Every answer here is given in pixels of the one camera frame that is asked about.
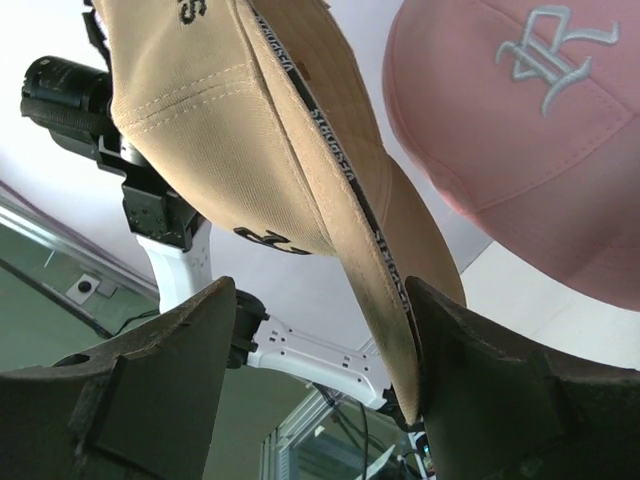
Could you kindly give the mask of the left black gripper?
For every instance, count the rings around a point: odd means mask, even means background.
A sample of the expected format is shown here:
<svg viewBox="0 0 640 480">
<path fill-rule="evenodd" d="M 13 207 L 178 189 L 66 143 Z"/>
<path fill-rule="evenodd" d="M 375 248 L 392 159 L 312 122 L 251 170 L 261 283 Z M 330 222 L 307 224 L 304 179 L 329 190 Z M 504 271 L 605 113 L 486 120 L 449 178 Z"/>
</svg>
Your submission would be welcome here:
<svg viewBox="0 0 640 480">
<path fill-rule="evenodd" d="M 93 2 L 91 0 L 83 0 L 83 6 L 86 10 L 82 12 L 82 19 L 88 41 L 104 60 L 110 60 L 111 52 L 108 46 L 107 36 L 99 25 L 97 11 Z"/>
</svg>

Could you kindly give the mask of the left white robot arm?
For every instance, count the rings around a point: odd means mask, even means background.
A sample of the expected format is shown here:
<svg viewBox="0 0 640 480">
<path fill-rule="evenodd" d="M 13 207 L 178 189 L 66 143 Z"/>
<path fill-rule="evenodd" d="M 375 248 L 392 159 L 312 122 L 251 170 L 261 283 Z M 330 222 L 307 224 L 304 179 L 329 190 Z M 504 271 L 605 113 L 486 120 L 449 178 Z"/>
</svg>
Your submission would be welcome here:
<svg viewBox="0 0 640 480">
<path fill-rule="evenodd" d="M 99 71 L 28 70 L 22 114 L 139 180 L 132 231 L 188 250 L 200 219 L 285 254 L 337 258 L 384 379 L 321 382 L 373 408 L 416 406 L 404 272 L 393 252 L 415 191 L 387 153 L 353 51 L 324 1 L 90 1 Z"/>
</svg>

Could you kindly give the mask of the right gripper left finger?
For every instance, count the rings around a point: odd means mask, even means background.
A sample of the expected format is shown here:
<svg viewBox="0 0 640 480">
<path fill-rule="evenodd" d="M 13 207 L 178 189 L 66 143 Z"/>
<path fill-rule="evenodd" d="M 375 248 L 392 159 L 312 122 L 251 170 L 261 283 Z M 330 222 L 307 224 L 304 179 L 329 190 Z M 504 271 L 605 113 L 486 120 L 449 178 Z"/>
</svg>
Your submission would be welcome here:
<svg viewBox="0 0 640 480">
<path fill-rule="evenodd" d="M 236 316 L 222 277 L 50 367 L 1 376 L 5 479 L 199 479 Z"/>
</svg>

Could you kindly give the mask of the beige cap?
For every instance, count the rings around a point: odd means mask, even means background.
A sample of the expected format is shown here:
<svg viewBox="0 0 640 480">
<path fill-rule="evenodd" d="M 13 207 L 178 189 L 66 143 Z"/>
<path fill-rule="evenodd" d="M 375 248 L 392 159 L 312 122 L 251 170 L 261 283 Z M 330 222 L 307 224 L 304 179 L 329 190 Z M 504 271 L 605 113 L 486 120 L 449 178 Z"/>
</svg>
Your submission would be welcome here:
<svg viewBox="0 0 640 480">
<path fill-rule="evenodd" d="M 427 206 L 387 153 L 323 1 L 97 1 L 120 133 L 199 213 L 342 264 L 408 423 L 422 348 L 405 287 L 465 294 Z"/>
</svg>

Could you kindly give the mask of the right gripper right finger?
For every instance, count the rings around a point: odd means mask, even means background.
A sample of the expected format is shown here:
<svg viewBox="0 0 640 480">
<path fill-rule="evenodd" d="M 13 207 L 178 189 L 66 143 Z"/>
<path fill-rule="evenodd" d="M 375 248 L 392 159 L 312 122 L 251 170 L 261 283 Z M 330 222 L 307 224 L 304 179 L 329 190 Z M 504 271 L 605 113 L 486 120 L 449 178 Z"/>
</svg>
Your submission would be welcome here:
<svg viewBox="0 0 640 480">
<path fill-rule="evenodd" d="M 530 340 L 406 282 L 440 479 L 635 479 L 639 373 Z"/>
</svg>

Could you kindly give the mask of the pink baseball cap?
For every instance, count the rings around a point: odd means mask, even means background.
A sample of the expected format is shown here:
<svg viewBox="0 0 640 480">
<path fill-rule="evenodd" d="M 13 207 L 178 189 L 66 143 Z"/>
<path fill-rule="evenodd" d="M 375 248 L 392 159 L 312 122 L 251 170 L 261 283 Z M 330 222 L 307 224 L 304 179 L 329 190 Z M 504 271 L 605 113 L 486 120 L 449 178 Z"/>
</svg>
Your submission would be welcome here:
<svg viewBox="0 0 640 480">
<path fill-rule="evenodd" d="M 391 128 L 450 206 L 553 280 L 639 307 L 639 5 L 405 1 Z"/>
</svg>

